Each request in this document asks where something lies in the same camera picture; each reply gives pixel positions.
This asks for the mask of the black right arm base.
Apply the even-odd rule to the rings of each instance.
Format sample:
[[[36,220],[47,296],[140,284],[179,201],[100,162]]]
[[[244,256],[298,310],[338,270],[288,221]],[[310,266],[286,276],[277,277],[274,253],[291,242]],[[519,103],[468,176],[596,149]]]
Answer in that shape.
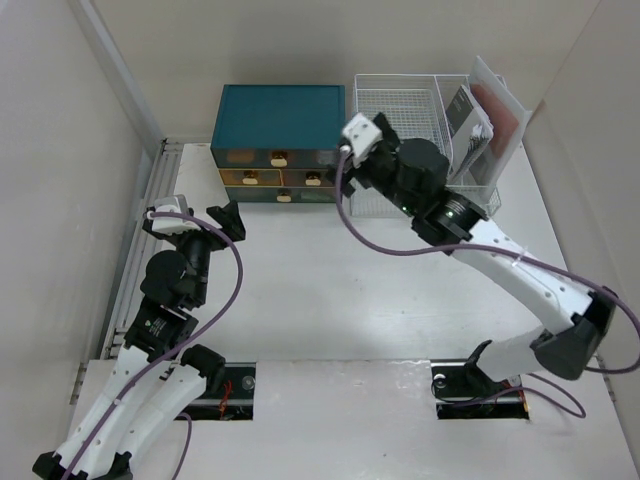
[[[430,367],[439,420],[529,419],[519,376],[494,382],[464,360],[435,360]]]

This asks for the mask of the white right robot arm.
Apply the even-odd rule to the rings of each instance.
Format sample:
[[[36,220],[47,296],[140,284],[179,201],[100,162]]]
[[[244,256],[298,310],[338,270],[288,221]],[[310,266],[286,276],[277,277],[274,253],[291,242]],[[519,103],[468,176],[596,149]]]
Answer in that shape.
[[[336,198],[372,188],[410,220],[429,248],[484,275],[523,305],[536,328],[481,342],[462,365],[465,386],[487,393],[511,377],[547,371],[577,380],[608,332],[610,291],[526,255],[484,209],[446,185],[448,159],[431,141],[402,140],[383,113],[358,113],[342,128],[329,170]]]

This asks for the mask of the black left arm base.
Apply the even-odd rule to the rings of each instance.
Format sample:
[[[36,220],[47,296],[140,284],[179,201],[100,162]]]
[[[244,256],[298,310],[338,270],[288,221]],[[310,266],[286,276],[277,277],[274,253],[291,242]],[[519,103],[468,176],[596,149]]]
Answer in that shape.
[[[255,363],[228,363],[221,386],[206,391],[184,412],[193,421],[251,421],[256,390]]]

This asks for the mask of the Canon setup guide booklet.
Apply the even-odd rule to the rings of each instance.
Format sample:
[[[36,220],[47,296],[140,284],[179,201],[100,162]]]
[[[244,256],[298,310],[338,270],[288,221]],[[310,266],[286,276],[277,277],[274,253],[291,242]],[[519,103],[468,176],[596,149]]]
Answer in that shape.
[[[466,85],[461,85],[445,111],[451,136],[449,182],[461,178],[493,139],[490,118]]]

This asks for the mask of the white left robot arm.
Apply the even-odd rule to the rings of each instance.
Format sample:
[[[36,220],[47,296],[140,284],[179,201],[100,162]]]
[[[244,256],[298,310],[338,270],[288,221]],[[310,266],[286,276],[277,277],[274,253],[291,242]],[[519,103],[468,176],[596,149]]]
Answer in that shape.
[[[206,302],[210,256],[246,237],[237,202],[196,218],[182,195],[159,199],[143,229],[171,244],[147,262],[142,300],[100,395],[56,450],[42,453],[41,479],[130,479],[151,444],[200,396],[223,387],[225,359],[196,343],[191,312]]]

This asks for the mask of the clear mesh zip pouch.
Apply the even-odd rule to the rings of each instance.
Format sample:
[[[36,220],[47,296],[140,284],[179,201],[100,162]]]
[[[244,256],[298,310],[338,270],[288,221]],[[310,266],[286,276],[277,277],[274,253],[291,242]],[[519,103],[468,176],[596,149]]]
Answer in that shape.
[[[492,190],[521,143],[532,111],[520,103],[480,56],[474,60],[468,83],[493,127],[491,141],[470,171],[477,184]]]

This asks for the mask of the teal drawer cabinet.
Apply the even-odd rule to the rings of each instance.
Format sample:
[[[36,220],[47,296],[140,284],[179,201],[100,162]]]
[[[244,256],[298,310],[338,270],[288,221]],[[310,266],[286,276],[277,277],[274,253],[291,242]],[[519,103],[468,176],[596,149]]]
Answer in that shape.
[[[228,197],[332,203],[345,107],[342,85],[224,86],[210,151]]]

